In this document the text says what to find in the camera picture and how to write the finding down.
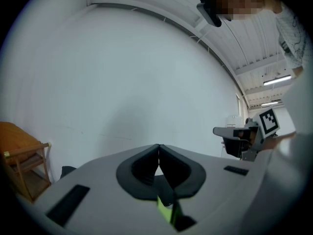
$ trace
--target wooden chair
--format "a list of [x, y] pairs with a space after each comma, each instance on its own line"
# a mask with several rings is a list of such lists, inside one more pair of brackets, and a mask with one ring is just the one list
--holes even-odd
[[[49, 175], [46, 167], [46, 161], [45, 161], [45, 148], [51, 147], [50, 143], [41, 143], [38, 145], [34, 145], [31, 147], [16, 149], [12, 151], [5, 151], [3, 153], [4, 157], [6, 159], [14, 158], [15, 159], [15, 165], [11, 165], [11, 168], [15, 172], [16, 175], [19, 176], [21, 179], [22, 187], [23, 187], [23, 194], [26, 194], [26, 198], [29, 199], [31, 202], [33, 202], [45, 189], [47, 189], [51, 182], [49, 180]], [[28, 157], [27, 160], [20, 162], [19, 156], [25, 155], [27, 153], [33, 153], [30, 157]], [[35, 173], [32, 169], [39, 165], [44, 165], [45, 170], [45, 177], [41, 177], [39, 174]], [[24, 173], [31, 172], [36, 174], [37, 177], [40, 177], [45, 183], [44, 186], [37, 191], [37, 194], [31, 194], [29, 188], [27, 187]]]

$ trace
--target person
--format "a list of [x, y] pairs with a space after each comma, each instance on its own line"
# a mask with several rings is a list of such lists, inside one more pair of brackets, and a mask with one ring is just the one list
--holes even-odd
[[274, 13], [277, 39], [287, 65], [298, 77], [312, 61], [312, 42], [298, 17], [280, 0], [213, 0], [216, 10], [231, 19], [244, 19], [267, 9]]

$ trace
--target white ceiling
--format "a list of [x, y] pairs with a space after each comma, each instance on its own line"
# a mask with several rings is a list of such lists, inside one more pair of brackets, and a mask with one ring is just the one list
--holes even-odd
[[131, 5], [158, 13], [180, 24], [212, 49], [243, 92], [250, 109], [281, 99], [292, 80], [263, 86], [264, 81], [293, 73], [287, 69], [278, 47], [274, 15], [262, 11], [242, 21], [210, 26], [197, 10], [199, 0], [87, 0], [92, 3]]

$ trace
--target fluorescent light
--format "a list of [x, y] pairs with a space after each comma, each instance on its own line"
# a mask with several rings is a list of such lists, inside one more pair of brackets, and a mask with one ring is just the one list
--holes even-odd
[[266, 105], [271, 105], [271, 104], [278, 104], [278, 102], [271, 102], [271, 103], [261, 104], [261, 106], [266, 106]]
[[276, 78], [276, 79], [273, 79], [273, 80], [264, 82], [263, 85], [264, 85], [264, 86], [265, 86], [265, 85], [270, 85], [270, 84], [282, 82], [282, 81], [289, 80], [289, 79], [291, 79], [291, 75], [283, 76], [283, 77], [280, 77], [280, 78]]

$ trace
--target gray device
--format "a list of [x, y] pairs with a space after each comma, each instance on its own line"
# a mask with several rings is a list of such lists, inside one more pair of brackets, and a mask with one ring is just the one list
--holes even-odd
[[[270, 108], [257, 113], [253, 118], [247, 118], [244, 128], [215, 127], [213, 134], [223, 138], [228, 154], [242, 160], [254, 161], [266, 138], [279, 129], [277, 116]], [[250, 142], [251, 132], [255, 133], [253, 143]]]
[[[54, 183], [34, 206], [21, 203], [52, 234], [261, 234], [280, 220], [304, 189], [312, 166], [312, 152], [306, 148], [311, 143], [312, 136], [298, 135], [274, 151], [259, 153], [254, 162], [148, 145], [90, 161]], [[160, 155], [160, 149], [167, 152]], [[149, 152], [153, 163], [147, 162]], [[174, 193], [174, 203], [163, 207], [172, 208], [169, 218], [158, 206], [159, 197], [170, 192], [166, 186], [154, 186], [151, 177], [158, 158]], [[133, 165], [141, 169], [134, 171]], [[83, 188], [79, 201], [74, 194], [62, 204], [76, 186]], [[49, 218], [62, 219], [73, 202], [74, 210], [61, 225]], [[186, 224], [180, 230], [174, 226], [177, 218]]]

